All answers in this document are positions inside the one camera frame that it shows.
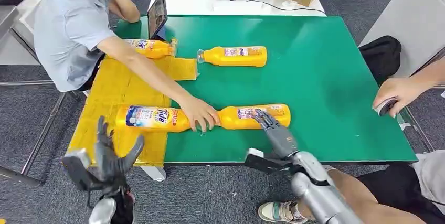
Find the human hand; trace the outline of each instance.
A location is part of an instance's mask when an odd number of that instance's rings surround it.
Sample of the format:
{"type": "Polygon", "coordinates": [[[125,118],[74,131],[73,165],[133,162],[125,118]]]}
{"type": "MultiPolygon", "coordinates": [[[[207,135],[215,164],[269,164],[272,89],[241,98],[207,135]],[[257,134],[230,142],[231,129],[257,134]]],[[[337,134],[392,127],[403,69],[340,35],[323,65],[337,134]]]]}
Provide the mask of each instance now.
{"type": "Polygon", "coordinates": [[[373,102],[373,108],[389,98],[396,98],[397,103],[389,110],[389,114],[395,117],[396,114],[405,106],[410,104],[420,94],[427,91],[430,87],[423,82],[417,81],[413,77],[409,78],[390,78],[386,80],[377,92],[373,102]]]}
{"type": "Polygon", "coordinates": [[[201,99],[187,95],[177,102],[190,121],[190,127],[193,131],[196,131],[196,121],[201,126],[202,132],[207,130],[206,121],[210,130],[213,129],[215,124],[220,123],[218,112],[201,99]]]}

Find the yellow detergent bottle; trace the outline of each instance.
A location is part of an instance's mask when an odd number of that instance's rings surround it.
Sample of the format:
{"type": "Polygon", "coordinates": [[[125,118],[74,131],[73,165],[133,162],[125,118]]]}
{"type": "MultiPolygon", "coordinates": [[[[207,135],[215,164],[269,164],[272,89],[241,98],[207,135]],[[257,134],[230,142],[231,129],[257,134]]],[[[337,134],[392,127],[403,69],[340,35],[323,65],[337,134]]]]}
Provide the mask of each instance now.
{"type": "Polygon", "coordinates": [[[268,112],[282,125],[288,127],[291,123],[291,112],[285,104],[267,104],[246,107],[226,107],[218,111],[221,127],[228,130],[261,129],[261,125],[252,118],[255,109],[268,112]]]}
{"type": "Polygon", "coordinates": [[[188,118],[181,109],[133,105],[119,109],[116,125],[166,132],[181,132],[190,128],[188,118]]]}
{"type": "Polygon", "coordinates": [[[176,56],[178,40],[175,38],[171,43],[153,39],[126,39],[125,41],[135,47],[138,53],[150,59],[159,59],[166,55],[176,56]]]}
{"type": "MultiPolygon", "coordinates": [[[[221,124],[228,130],[260,129],[252,118],[255,109],[268,112],[282,125],[289,126],[291,113],[285,104],[268,104],[246,107],[226,107],[218,112],[221,124]]],[[[123,106],[116,116],[117,126],[140,127],[146,131],[182,132],[190,129],[190,122],[181,109],[123,106]]]]}
{"type": "Polygon", "coordinates": [[[267,50],[256,47],[214,47],[198,50],[198,62],[208,62],[218,66],[263,67],[267,61],[267,50]]]}

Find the white desk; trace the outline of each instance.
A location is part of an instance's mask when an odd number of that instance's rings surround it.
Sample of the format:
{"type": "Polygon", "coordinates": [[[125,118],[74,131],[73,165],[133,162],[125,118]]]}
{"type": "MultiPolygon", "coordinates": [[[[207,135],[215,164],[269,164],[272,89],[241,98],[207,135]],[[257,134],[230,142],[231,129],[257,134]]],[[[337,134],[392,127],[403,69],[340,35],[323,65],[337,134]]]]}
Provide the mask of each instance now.
{"type": "Polygon", "coordinates": [[[391,0],[360,46],[384,35],[402,44],[395,76],[412,75],[445,47],[445,0],[391,0]]]}
{"type": "MultiPolygon", "coordinates": [[[[295,10],[282,11],[271,6],[262,5],[261,9],[254,11],[244,8],[240,10],[242,4],[246,0],[166,0],[168,14],[183,14],[183,15],[287,15],[287,16],[326,16],[323,13],[315,12],[313,10],[295,10]]],[[[283,9],[295,8],[310,8],[324,11],[319,0],[314,0],[309,7],[299,4],[296,6],[283,6],[282,3],[286,0],[260,0],[276,7],[283,9]]]]}

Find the yellow foam pad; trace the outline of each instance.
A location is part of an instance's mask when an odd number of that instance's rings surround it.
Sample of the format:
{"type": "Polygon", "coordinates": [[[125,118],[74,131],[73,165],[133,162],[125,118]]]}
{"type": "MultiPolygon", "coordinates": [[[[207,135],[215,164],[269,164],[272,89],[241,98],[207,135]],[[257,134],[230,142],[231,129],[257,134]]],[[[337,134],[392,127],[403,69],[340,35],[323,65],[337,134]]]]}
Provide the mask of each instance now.
{"type": "MultiPolygon", "coordinates": [[[[196,80],[195,59],[164,57],[154,62],[176,81],[196,80]]],[[[118,156],[128,153],[137,136],[143,134],[145,146],[135,166],[162,166],[167,133],[144,132],[130,127],[116,128],[116,113],[123,105],[169,107],[170,99],[143,82],[122,63],[106,57],[100,64],[67,152],[85,148],[95,164],[94,143],[97,121],[101,115],[104,115],[109,124],[108,129],[114,129],[114,149],[118,156]]]]}

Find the metal robot arm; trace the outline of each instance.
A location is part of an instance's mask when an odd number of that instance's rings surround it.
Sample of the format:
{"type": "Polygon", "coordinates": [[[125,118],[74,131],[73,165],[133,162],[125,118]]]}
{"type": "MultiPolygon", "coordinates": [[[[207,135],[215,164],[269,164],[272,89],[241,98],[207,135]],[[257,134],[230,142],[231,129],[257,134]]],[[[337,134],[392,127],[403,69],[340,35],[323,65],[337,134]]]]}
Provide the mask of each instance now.
{"type": "MultiPolygon", "coordinates": [[[[264,160],[260,161],[261,157],[257,156],[250,157],[254,162],[249,163],[248,156],[248,166],[264,170],[264,167],[258,166],[266,165],[270,168],[271,162],[275,162],[282,168],[290,168],[294,174],[291,184],[295,195],[306,203],[319,223],[363,223],[346,203],[320,162],[311,153],[298,151],[297,142],[286,127],[261,110],[256,110],[256,115],[252,116],[266,132],[278,160],[263,158],[264,160]]],[[[275,170],[276,166],[270,169],[270,172],[275,170]]]]}
{"type": "Polygon", "coordinates": [[[89,224],[132,224],[135,199],[126,182],[125,173],[141,153],[144,137],[140,135],[136,139],[135,145],[125,157],[117,157],[112,142],[113,131],[107,135],[107,127],[104,117],[101,116],[94,146],[99,178],[87,170],[91,160],[85,149],[67,153],[62,162],[79,190],[88,193],[101,190],[103,193],[93,208],[89,224]]]}

